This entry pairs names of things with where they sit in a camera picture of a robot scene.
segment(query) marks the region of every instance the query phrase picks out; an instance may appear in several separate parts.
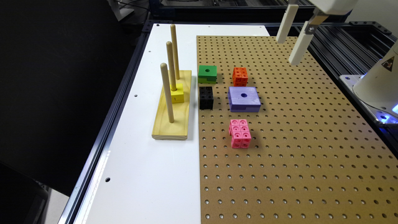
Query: green block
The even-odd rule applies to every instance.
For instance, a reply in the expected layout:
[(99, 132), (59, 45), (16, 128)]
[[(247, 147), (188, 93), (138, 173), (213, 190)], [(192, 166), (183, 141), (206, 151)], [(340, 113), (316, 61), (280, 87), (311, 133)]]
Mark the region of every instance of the green block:
[(206, 78), (198, 78), (198, 83), (216, 84), (216, 81), (209, 81)]
[(216, 81), (217, 66), (199, 65), (198, 78), (207, 78), (209, 81)]
[(215, 82), (217, 81), (217, 77), (200, 77), (200, 78), (205, 78), (207, 81)]

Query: wooden peg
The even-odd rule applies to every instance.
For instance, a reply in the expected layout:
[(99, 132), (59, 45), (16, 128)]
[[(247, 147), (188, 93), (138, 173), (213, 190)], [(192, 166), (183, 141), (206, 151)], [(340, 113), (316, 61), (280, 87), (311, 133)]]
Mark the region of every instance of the wooden peg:
[(169, 69), (170, 69), (170, 84), (172, 86), (172, 91), (177, 90), (177, 86), (175, 85), (175, 75), (174, 75), (174, 59), (173, 59), (173, 47), (170, 41), (166, 43), (167, 47), (167, 58), (169, 60)]
[(169, 114), (169, 122), (174, 122), (172, 95), (170, 93), (169, 73), (165, 63), (160, 64), (160, 71), (162, 72), (164, 96), (166, 98), (167, 114)]
[(179, 80), (180, 79), (180, 65), (178, 64), (177, 32), (175, 31), (175, 25), (172, 24), (170, 26), (170, 29), (172, 30), (172, 43), (173, 43), (175, 78), (177, 80)]

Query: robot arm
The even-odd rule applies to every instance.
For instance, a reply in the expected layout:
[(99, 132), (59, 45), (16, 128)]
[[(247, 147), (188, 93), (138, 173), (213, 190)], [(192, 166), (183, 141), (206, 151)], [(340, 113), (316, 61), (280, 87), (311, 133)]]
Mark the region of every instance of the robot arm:
[[(305, 22), (304, 27), (296, 41), (289, 62), (292, 65), (298, 65), (303, 57), (308, 45), (310, 44), (313, 34), (318, 26), (331, 15), (345, 15), (350, 12), (358, 0), (310, 0), (317, 8), (314, 10), (312, 18)], [(277, 42), (282, 44), (285, 42), (287, 33), (292, 26), (293, 19), (298, 9), (298, 1), (289, 0), (288, 8), (285, 12), (282, 23), (277, 34)]]

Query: purple square block with hole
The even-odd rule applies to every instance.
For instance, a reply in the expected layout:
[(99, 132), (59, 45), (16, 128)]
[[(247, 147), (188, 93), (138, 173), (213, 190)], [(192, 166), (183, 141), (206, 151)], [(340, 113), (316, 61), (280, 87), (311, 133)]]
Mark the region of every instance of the purple square block with hole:
[(228, 91), (229, 108), (231, 112), (260, 111), (260, 99), (256, 87), (230, 86)]

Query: toy block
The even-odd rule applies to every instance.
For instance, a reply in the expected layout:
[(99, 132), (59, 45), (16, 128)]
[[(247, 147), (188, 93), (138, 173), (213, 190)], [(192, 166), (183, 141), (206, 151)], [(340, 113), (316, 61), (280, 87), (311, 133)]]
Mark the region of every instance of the toy block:
[(256, 87), (230, 86), (228, 91), (231, 112), (258, 113), (261, 102)]
[(249, 147), (251, 135), (248, 122), (245, 119), (232, 119), (229, 122), (228, 132), (232, 136), (231, 147), (233, 149), (247, 149)]
[(183, 103), (184, 102), (184, 89), (182, 83), (177, 83), (177, 90), (171, 91), (172, 103)]
[(232, 120), (229, 122), (229, 125), (239, 125), (239, 120), (238, 120), (238, 119), (232, 119)]
[(232, 143), (233, 144), (241, 144), (242, 143), (242, 134), (240, 131), (233, 133), (232, 135)]
[(248, 83), (248, 72), (246, 71), (246, 68), (235, 67), (232, 74), (232, 79), (234, 86), (246, 86)]
[(199, 87), (199, 109), (212, 110), (214, 103), (213, 89), (211, 86)]
[(209, 81), (216, 81), (217, 66), (199, 65), (198, 78), (206, 78)]
[(198, 83), (216, 84), (216, 81), (209, 81), (206, 78), (198, 78)]
[(249, 132), (241, 132), (242, 133), (242, 143), (248, 144), (251, 140), (251, 135)]

